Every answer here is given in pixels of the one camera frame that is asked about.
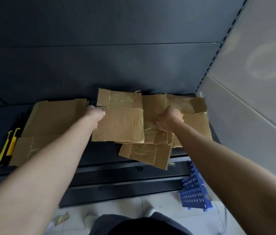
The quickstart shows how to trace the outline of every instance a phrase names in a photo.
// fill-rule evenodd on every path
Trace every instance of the shoe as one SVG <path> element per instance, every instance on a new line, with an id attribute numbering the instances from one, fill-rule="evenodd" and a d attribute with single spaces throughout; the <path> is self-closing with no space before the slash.
<path id="1" fill-rule="evenodd" d="M 156 212 L 156 209 L 150 206 L 144 213 L 144 217 L 150 217 L 154 212 Z"/>
<path id="2" fill-rule="evenodd" d="M 96 216 L 96 215 L 87 215 L 84 220 L 85 228 L 87 228 L 87 229 L 89 229 L 89 231 L 91 231 L 92 226 L 98 217 L 99 216 Z"/>

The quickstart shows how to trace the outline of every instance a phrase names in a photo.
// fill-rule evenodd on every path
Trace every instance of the gray pants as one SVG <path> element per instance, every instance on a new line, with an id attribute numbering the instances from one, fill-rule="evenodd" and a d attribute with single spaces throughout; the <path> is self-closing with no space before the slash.
<path id="1" fill-rule="evenodd" d="M 154 212 L 150 218 L 157 219 L 163 222 L 166 222 L 167 224 L 183 231 L 184 233 L 187 233 L 189 235 L 192 235 L 192 233 L 189 232 L 188 229 L 186 229 L 184 226 L 180 225 L 179 223 L 175 222 L 171 218 L 159 213 Z M 94 222 L 91 232 L 89 235 L 107 235 L 116 225 L 119 223 L 129 220 L 131 218 L 128 218 L 126 216 L 122 215 L 116 215 L 116 214 L 105 214 L 96 219 Z"/>

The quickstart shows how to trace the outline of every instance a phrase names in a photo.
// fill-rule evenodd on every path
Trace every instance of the hand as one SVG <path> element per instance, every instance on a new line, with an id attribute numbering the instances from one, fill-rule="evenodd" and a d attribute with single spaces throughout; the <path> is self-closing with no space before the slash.
<path id="1" fill-rule="evenodd" d="M 105 116 L 105 111 L 94 106 L 88 106 L 86 108 L 85 117 L 94 121 L 94 128 L 98 126 L 98 122 Z"/>
<path id="2" fill-rule="evenodd" d="M 181 113 L 177 108 L 174 106 L 168 106 L 162 114 L 159 114 L 159 120 L 164 126 L 169 128 L 169 124 L 172 121 L 180 120 L 183 122 L 183 116 L 184 114 Z"/>

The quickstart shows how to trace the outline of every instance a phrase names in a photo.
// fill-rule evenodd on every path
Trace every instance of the plastic crate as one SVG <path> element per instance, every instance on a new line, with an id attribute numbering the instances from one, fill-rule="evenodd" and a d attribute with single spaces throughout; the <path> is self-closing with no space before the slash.
<path id="1" fill-rule="evenodd" d="M 197 168 L 192 161 L 189 162 L 191 168 L 191 176 L 183 179 L 184 189 L 179 192 L 183 207 L 203 209 L 213 208 L 211 201 L 206 197 L 207 190 L 204 187 L 203 179 L 199 176 Z"/>

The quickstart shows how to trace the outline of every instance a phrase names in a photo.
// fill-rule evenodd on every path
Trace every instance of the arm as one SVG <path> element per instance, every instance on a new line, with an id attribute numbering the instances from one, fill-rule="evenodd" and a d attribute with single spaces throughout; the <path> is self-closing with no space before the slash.
<path id="1" fill-rule="evenodd" d="M 247 234 L 276 234 L 276 176 L 186 125 L 174 107 L 159 118 Z"/>
<path id="2" fill-rule="evenodd" d="M 43 234 L 105 112 L 93 106 L 0 183 L 0 234 Z"/>

